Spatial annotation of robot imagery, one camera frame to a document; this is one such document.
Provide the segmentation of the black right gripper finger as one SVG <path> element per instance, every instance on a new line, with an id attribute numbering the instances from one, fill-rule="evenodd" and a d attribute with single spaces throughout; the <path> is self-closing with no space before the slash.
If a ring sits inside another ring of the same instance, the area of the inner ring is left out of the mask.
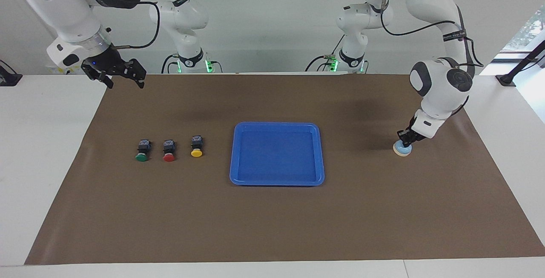
<path id="1" fill-rule="evenodd" d="M 83 72 L 86 74 L 86 76 L 90 80 L 97 80 L 105 84 L 107 88 L 112 89 L 114 86 L 114 82 L 111 80 L 109 76 L 103 71 L 97 71 L 90 65 L 83 63 L 80 68 L 83 70 Z"/>
<path id="2" fill-rule="evenodd" d="M 136 59 L 126 62 L 126 78 L 134 81 L 138 88 L 143 89 L 145 85 L 146 69 Z"/>

